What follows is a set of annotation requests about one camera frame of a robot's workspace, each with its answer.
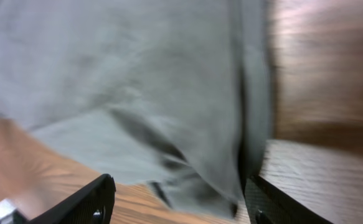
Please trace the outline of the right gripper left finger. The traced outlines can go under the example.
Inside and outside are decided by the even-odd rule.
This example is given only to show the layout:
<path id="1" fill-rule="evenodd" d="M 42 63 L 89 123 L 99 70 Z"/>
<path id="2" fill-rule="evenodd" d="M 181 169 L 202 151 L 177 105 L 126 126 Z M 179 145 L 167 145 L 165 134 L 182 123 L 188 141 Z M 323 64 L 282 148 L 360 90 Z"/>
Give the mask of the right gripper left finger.
<path id="1" fill-rule="evenodd" d="M 115 192 L 113 177 L 103 174 L 27 224 L 110 224 Z"/>

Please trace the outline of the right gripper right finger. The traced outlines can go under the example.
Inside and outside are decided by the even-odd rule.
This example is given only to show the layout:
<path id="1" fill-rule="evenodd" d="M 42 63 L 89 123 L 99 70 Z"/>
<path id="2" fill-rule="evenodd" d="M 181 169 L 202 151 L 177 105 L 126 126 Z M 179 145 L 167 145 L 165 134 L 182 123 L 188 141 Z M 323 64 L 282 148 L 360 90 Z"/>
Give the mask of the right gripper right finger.
<path id="1" fill-rule="evenodd" d="M 246 180 L 244 195 L 251 224 L 331 224 L 258 175 Z"/>

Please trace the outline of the grey shorts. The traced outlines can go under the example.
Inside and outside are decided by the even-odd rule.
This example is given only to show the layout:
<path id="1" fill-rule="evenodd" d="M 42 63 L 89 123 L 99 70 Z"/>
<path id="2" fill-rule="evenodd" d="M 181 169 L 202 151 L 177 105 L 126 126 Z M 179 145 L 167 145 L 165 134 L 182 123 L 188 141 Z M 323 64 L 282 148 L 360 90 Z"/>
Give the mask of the grey shorts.
<path id="1" fill-rule="evenodd" d="M 271 134 L 265 1 L 0 0 L 0 118 L 233 218 Z"/>

